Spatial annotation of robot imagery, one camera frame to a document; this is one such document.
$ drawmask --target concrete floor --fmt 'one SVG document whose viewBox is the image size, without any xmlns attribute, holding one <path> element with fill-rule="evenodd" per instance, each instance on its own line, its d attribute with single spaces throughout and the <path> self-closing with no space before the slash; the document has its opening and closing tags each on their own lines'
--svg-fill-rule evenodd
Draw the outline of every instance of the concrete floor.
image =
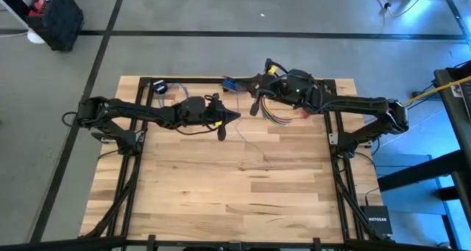
<svg viewBox="0 0 471 251">
<path fill-rule="evenodd" d="M 84 29 L 104 30 L 115 1 L 76 0 Z M 412 1 L 390 0 L 394 11 Z M 455 3 L 471 27 L 469 0 Z M 461 34 L 445 0 L 422 0 L 400 18 L 380 8 L 376 0 L 124 0 L 115 29 Z M 0 13 L 0 29 L 11 28 L 21 25 Z M 23 36 L 0 38 L 0 244 L 29 239 L 68 131 L 60 116 L 75 110 L 101 40 L 81 36 L 73 52 L 59 53 Z M 471 51 L 448 40 L 112 37 L 92 96 L 114 96 L 121 75 L 252 75 L 267 57 L 316 77 L 352 77 L 362 96 L 405 101 L 429 85 L 433 70 Z M 412 130 L 382 138 L 381 152 L 435 157 L 453 148 L 442 104 L 424 103 L 410 117 Z M 440 149 L 443 136 L 452 145 Z M 77 236 L 100 147 L 80 130 L 44 241 Z"/>
</svg>

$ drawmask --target wood plank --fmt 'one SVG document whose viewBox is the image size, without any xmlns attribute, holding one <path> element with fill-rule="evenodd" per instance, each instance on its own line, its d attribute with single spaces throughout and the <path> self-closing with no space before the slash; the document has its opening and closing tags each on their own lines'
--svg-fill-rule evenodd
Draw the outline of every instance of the wood plank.
<svg viewBox="0 0 471 251">
<path fill-rule="evenodd" d="M 121 77 L 116 97 L 134 102 L 139 78 Z M 336 82 L 339 94 L 356 95 L 352 79 Z M 219 93 L 227 108 L 239 107 L 241 118 L 227 125 L 223 142 L 217 141 L 216 133 L 187 136 L 149 124 L 129 239 L 145 240 L 155 234 L 168 241 L 312 242 L 320 237 L 325 243 L 343 242 L 323 116 L 302 119 L 300 110 L 268 101 L 277 115 L 295 117 L 288 127 L 279 127 L 260 112 L 249 115 L 253 99 L 248 93 L 224 93 L 217 84 L 185 86 L 191 96 Z M 173 86 L 164 104 L 184 98 L 183 89 Z M 159 107 L 159 101 L 153 99 L 152 106 Z M 361 115 L 342 116 L 347 131 L 364 125 Z M 114 122 L 124 128 L 130 124 L 122 118 Z M 104 145 L 102 153 L 115 148 Z M 368 149 L 358 151 L 370 156 Z M 375 168 L 361 156 L 351 161 L 357 197 L 363 202 L 365 193 L 378 187 Z M 120 167 L 119 155 L 98 162 L 81 234 L 111 206 Z M 368 199 L 372 205 L 381 204 L 379 191 Z M 348 207 L 347 215 L 354 235 Z"/>
</svg>

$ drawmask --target red object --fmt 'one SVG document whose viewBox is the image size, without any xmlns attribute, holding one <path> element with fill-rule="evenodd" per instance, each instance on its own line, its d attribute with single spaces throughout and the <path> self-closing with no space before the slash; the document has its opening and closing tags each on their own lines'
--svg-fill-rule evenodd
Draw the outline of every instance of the red object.
<svg viewBox="0 0 471 251">
<path fill-rule="evenodd" d="M 311 114 L 307 113 L 305 110 L 301 110 L 301 116 L 303 119 L 307 119 Z"/>
<path fill-rule="evenodd" d="M 48 3 L 47 0 L 35 0 L 35 3 L 32 5 L 34 10 L 31 9 L 28 15 L 43 15 Z"/>
</svg>

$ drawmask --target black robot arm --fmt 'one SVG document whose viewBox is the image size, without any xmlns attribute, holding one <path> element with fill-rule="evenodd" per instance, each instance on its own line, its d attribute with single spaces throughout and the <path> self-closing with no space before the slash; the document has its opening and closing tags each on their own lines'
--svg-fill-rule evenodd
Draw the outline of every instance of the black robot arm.
<svg viewBox="0 0 471 251">
<path fill-rule="evenodd" d="M 219 95 L 192 96 L 171 107 L 146 107 L 120 99 L 92 97 L 80 102 L 75 121 L 79 127 L 96 128 L 102 133 L 92 134 L 100 141 L 115 140 L 120 155 L 136 155 L 142 150 L 144 132 L 125 130 L 112 121 L 124 117 L 156 123 L 160 127 L 176 130 L 185 135 L 217 131 L 218 139 L 226 137 L 225 125 L 240 117 L 239 113 L 228 110 L 219 100 Z M 203 132 L 185 133 L 179 127 L 202 125 L 208 130 Z"/>
<path fill-rule="evenodd" d="M 278 75 L 274 66 L 285 74 Z M 264 74 L 251 78 L 232 80 L 237 88 L 244 88 L 255 98 L 250 115 L 258 112 L 262 97 L 302 108 L 309 114 L 322 114 L 329 111 L 340 111 L 373 115 L 376 121 L 355 132 L 342 132 L 336 135 L 336 153 L 351 158 L 357 146 L 375 140 L 382 134 L 400 134 L 408 130 L 407 110 L 396 99 L 366 98 L 357 96 L 337 96 L 330 88 L 317 82 L 305 71 L 285 70 L 280 64 L 267 59 Z"/>
</svg>

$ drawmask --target black metal frame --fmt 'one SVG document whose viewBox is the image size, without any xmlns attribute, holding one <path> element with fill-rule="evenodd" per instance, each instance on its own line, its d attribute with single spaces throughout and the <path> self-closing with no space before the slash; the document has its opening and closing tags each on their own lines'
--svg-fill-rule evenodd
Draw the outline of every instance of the black metal frame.
<svg viewBox="0 0 471 251">
<path fill-rule="evenodd" d="M 161 78 L 142 77 L 138 83 L 138 92 L 136 95 L 135 103 L 140 104 L 143 101 L 143 95 L 147 85 L 152 81 Z M 165 78 L 167 82 L 182 82 L 182 83 L 221 83 L 222 78 Z M 336 94 L 336 83 L 333 79 L 324 79 L 320 81 L 324 86 L 330 89 L 331 93 Z M 153 99 L 153 90 L 148 89 L 146 106 L 150 107 Z M 340 112 L 335 112 L 336 126 L 338 132 L 344 131 L 343 122 L 341 120 Z M 324 114 L 326 126 L 326 138 L 333 133 L 332 121 L 330 120 L 330 113 Z M 143 121 L 141 130 L 145 131 L 147 128 L 147 121 Z M 137 120 L 133 119 L 130 123 L 130 129 L 136 130 Z M 358 207 L 355 183 L 353 180 L 352 169 L 350 160 L 343 158 L 345 167 L 345 179 L 347 181 L 346 187 L 343 184 L 341 174 L 338 171 L 337 165 L 338 158 L 336 154 L 336 145 L 329 144 L 330 160 L 333 167 L 333 179 L 336 187 L 337 203 L 339 206 L 339 218 L 341 222 L 341 233 L 344 243 L 338 244 L 323 244 L 319 238 L 313 238 L 311 243 L 265 243 L 265 242 L 240 242 L 240 241 L 157 241 L 155 235 L 150 235 L 147 240 L 127 240 L 129 232 L 130 220 L 132 215 L 132 205 L 134 202 L 136 185 L 138 182 L 138 173 L 141 167 L 142 150 L 135 156 L 134 165 L 132 166 L 132 173 L 129 180 L 126 182 L 127 170 L 130 164 L 130 157 L 124 156 L 121 163 L 121 169 L 118 176 L 116 185 L 116 192 L 114 203 L 104 215 L 103 219 L 97 226 L 85 236 L 80 236 L 77 239 L 62 240 L 62 241 L 48 241 L 48 242 L 33 242 L 29 244 L 15 244 L 0 247 L 0 251 L 18 251 L 18 250 L 39 250 L 39 251 L 59 251 L 59 250 L 111 250 L 112 248 L 121 247 L 125 251 L 127 246 L 145 246 L 148 251 L 155 251 L 158 247 L 223 247 L 226 250 L 240 251 L 249 248 L 292 248 L 292 249 L 310 249 L 312 251 L 321 251 L 322 249 L 335 249 L 335 250 L 442 250 L 438 247 L 423 247 L 411 244 L 395 244 L 388 240 L 377 241 L 368 221 L 361 209 Z M 123 215 L 123 225 L 119 236 L 114 236 L 116 220 L 118 218 L 118 210 L 122 206 L 125 198 L 127 197 L 126 208 Z M 347 201 L 351 207 L 355 223 L 355 232 L 357 239 L 350 237 L 347 211 L 345 209 L 344 200 Z M 101 237 L 107 228 L 106 236 Z M 364 230 L 369 234 L 369 239 L 364 240 Z"/>
</svg>

